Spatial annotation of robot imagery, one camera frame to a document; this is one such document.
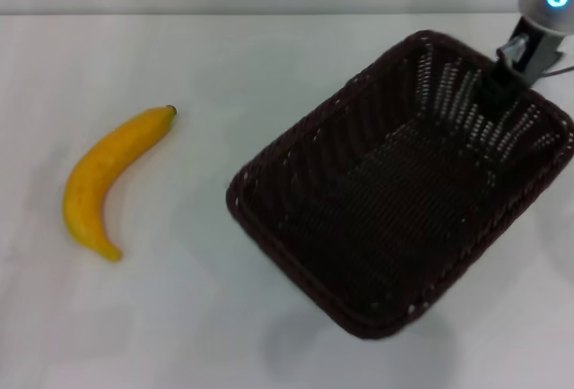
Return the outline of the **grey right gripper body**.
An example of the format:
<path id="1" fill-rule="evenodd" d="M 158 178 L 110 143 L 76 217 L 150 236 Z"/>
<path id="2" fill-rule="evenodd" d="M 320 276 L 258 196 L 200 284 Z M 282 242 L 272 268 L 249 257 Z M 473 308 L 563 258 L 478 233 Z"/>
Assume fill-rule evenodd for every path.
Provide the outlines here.
<path id="1" fill-rule="evenodd" d="M 495 81 L 500 85 L 522 82 L 531 87 L 562 59 L 559 48 L 564 39 L 521 18 L 509 40 L 496 50 Z"/>

